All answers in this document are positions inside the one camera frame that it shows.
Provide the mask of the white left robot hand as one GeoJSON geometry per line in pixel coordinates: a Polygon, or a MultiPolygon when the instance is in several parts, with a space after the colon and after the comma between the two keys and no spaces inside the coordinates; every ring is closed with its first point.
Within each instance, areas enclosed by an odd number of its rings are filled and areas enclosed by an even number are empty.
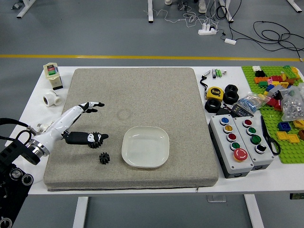
{"type": "Polygon", "coordinates": [[[86,102],[68,109],[43,133],[34,136],[27,147],[38,157],[49,155],[54,149],[55,142],[62,139],[65,139],[68,144],[88,145],[90,148],[98,148],[103,144],[103,140],[108,138],[107,134],[68,131],[81,114],[97,112],[94,109],[95,106],[103,107],[104,104],[101,102],[86,102]]]}

